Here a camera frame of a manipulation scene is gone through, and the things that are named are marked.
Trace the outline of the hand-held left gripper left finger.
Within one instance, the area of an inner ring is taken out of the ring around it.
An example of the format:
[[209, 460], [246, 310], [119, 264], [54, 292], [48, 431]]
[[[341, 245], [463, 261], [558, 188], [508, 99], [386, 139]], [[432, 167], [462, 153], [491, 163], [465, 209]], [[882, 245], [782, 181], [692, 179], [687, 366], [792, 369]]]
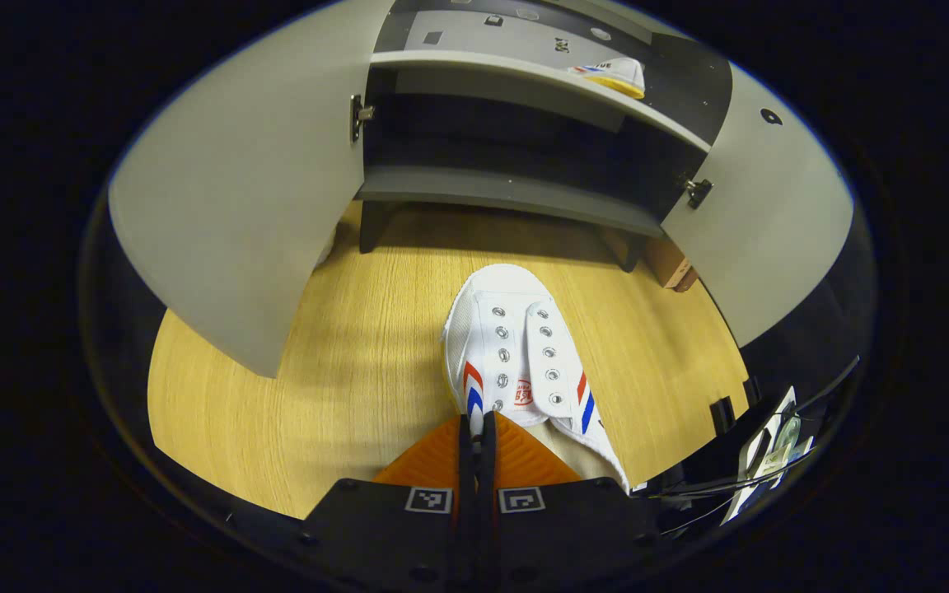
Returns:
[[470, 421], [435, 427], [370, 480], [340, 479], [302, 523], [302, 558], [350, 590], [467, 590]]

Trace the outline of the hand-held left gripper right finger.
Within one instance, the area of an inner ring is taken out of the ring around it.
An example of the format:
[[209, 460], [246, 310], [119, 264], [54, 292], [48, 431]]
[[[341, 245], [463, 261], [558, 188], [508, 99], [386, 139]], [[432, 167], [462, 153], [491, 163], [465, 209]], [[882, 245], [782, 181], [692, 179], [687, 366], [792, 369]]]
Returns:
[[621, 590], [663, 552], [655, 502], [610, 477], [582, 479], [500, 413], [478, 465], [478, 590]]

